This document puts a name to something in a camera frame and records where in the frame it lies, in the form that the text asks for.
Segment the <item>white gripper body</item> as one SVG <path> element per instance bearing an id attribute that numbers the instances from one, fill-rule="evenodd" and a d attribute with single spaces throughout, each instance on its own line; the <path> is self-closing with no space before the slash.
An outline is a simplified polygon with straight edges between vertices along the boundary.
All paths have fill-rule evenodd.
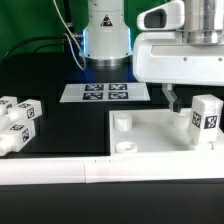
<path id="1" fill-rule="evenodd" d="M 139 82 L 224 86 L 224 44 L 189 45 L 179 32 L 144 32 L 134 42 Z"/>

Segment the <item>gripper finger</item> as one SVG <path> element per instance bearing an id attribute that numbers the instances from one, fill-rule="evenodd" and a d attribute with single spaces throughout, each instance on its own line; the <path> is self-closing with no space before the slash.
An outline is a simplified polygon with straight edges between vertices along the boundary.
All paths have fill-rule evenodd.
<path id="1" fill-rule="evenodd" d="M 173 90 L 173 85 L 167 84 L 167 83 L 163 84 L 162 91 L 169 102 L 170 110 L 173 112 L 179 113 L 182 108 L 182 101 L 175 94 L 175 92 Z"/>

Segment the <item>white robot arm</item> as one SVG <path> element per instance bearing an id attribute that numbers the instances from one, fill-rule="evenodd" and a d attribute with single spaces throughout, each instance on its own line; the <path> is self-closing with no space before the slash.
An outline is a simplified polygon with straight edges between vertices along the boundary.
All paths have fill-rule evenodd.
<path id="1" fill-rule="evenodd" d="M 137 16 L 132 39 L 124 0 L 88 0 L 84 57 L 99 65 L 132 58 L 140 82 L 160 83 L 170 102 L 174 84 L 224 86 L 224 0 L 171 0 Z"/>

